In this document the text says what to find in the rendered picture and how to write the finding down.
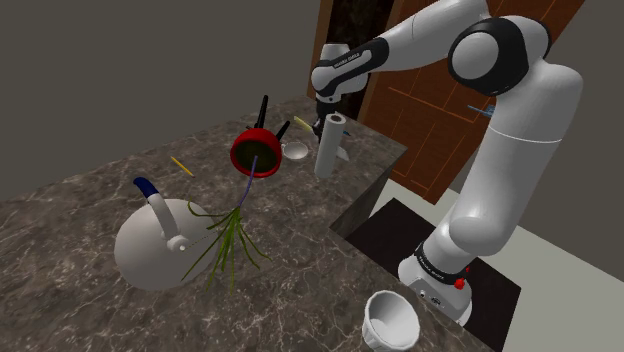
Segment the white paper towel roll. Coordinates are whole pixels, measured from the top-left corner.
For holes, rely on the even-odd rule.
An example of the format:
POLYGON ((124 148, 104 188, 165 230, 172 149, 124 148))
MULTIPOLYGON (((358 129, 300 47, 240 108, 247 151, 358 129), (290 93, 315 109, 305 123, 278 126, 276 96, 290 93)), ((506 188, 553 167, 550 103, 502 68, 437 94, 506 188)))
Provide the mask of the white paper towel roll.
POLYGON ((331 176, 346 122, 341 114, 334 113, 326 117, 314 169, 317 177, 331 176))

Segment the small white bowl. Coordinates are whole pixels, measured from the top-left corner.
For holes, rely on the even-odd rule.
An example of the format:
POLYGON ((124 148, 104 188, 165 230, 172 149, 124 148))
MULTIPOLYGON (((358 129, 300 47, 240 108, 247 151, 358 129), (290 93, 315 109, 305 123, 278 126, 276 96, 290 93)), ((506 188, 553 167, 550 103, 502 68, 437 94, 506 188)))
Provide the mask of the small white bowl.
POLYGON ((308 152, 308 147, 302 142, 288 142, 282 145, 282 154, 289 160, 303 159, 308 152))

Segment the black spatula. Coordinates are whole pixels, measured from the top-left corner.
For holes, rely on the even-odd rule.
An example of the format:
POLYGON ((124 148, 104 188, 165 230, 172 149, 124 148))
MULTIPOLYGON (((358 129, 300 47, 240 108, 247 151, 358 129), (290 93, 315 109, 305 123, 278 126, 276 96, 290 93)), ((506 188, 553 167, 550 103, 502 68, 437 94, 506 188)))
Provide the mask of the black spatula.
POLYGON ((269 100, 269 97, 267 95, 264 95, 262 98, 262 103, 261 103, 261 107, 258 113, 257 121, 254 124, 255 128, 262 128, 264 126, 264 121, 265 121, 266 112, 268 108, 268 100, 269 100))

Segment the red utensil holder pot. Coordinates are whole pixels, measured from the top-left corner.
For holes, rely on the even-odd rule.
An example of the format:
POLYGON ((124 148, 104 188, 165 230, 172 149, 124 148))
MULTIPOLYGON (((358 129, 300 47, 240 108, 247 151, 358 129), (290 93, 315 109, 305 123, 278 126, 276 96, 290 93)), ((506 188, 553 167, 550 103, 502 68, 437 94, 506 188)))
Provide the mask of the red utensil holder pot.
POLYGON ((242 132, 230 150, 233 166, 246 176, 254 171, 255 178, 275 174, 282 161, 282 147, 275 134, 264 128, 251 128, 242 132))

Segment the brown wooden door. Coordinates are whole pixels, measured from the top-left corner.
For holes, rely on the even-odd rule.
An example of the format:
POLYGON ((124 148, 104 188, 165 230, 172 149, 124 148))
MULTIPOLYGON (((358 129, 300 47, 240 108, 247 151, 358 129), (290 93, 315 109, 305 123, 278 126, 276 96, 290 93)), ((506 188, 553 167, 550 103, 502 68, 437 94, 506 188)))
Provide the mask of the brown wooden door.
MULTIPOLYGON (((435 0, 321 0, 313 55, 325 43, 357 47, 435 0)), ((375 73, 346 95, 338 112, 406 146, 391 179, 436 203, 481 143, 495 104, 457 84, 446 61, 421 69, 375 73)))

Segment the black robot stand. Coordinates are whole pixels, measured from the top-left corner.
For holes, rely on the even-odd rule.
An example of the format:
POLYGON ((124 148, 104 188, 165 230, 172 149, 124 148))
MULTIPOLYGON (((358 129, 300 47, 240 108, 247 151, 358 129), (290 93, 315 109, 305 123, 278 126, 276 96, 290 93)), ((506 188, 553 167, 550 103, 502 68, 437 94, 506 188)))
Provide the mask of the black robot stand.
MULTIPOLYGON (((396 276, 400 261, 433 230, 431 223, 393 198, 346 240, 396 276)), ((464 328, 494 352, 503 352, 521 287, 480 258, 471 262, 467 282, 473 311, 464 328)))

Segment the yellow pencil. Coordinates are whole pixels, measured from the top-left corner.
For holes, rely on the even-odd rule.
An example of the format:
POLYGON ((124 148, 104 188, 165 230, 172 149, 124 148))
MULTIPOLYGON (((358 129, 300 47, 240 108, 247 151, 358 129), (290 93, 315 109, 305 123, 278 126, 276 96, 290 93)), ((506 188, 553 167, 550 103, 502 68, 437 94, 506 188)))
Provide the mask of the yellow pencil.
POLYGON ((190 177, 195 178, 195 175, 186 167, 184 166, 178 159, 176 159, 175 157, 171 156, 170 159, 179 167, 181 168, 185 173, 187 173, 190 177))

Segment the green plant with purple stem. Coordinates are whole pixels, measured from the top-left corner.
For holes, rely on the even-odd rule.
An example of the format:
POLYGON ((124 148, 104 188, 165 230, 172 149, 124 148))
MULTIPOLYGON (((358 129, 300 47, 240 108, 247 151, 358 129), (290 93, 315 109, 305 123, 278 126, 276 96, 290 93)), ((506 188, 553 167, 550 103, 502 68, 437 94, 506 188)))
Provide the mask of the green plant with purple stem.
POLYGON ((256 246, 256 244, 253 242, 253 240, 250 238, 249 234, 245 231, 243 225, 242 225, 242 215, 241 215, 241 208, 242 205, 244 203, 244 201, 246 200, 249 191, 251 189, 254 177, 257 175, 256 172, 256 168, 257 168, 257 164, 258 164, 258 156, 254 155, 253 159, 252 159, 252 165, 251 165, 251 170, 249 173, 249 178, 248 178, 248 182, 245 188, 245 191, 242 195, 242 197, 240 198, 240 200, 238 201, 237 205, 228 213, 226 214, 216 214, 216 217, 220 217, 220 220, 207 227, 207 230, 212 230, 215 229, 217 227, 219 227, 220 225, 223 226, 223 228, 219 231, 217 237, 212 241, 212 243, 202 252, 202 254, 193 262, 193 264, 190 266, 190 268, 186 271, 186 273, 184 274, 184 276, 181 278, 181 281, 183 281, 184 279, 186 279, 191 272, 195 269, 195 267, 203 260, 203 258, 213 249, 216 247, 217 244, 220 244, 220 247, 217 251, 216 254, 216 260, 214 261, 213 264, 213 268, 212 271, 209 275, 209 279, 206 285, 206 289, 209 289, 212 281, 214 279, 215 273, 217 271, 217 269, 220 269, 222 272, 225 271, 226 269, 226 263, 227 261, 230 261, 230 269, 231 269, 231 278, 230 278, 230 293, 233 293, 233 289, 234 289, 234 278, 235 278, 235 264, 234 264, 234 258, 235 258, 235 254, 234 254, 234 246, 235 246, 235 239, 238 238, 240 240, 240 243, 243 247, 243 251, 245 253, 245 255, 247 256, 247 259, 249 260, 249 262, 258 270, 260 270, 260 266, 259 264, 254 260, 254 258, 250 255, 249 253, 249 249, 248 246, 251 246, 256 253, 271 261, 272 258, 269 257, 267 254, 263 253, 262 251, 259 250, 259 248, 256 246))

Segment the white ribbed cup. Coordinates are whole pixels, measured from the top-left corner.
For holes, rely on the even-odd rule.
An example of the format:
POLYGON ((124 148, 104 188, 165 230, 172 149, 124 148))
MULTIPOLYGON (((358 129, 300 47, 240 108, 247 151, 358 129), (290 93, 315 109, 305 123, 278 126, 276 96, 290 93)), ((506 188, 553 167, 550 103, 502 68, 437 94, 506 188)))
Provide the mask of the white ribbed cup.
POLYGON ((415 346, 419 336, 419 317, 403 296, 382 290, 367 300, 362 337, 374 352, 408 351, 415 346))

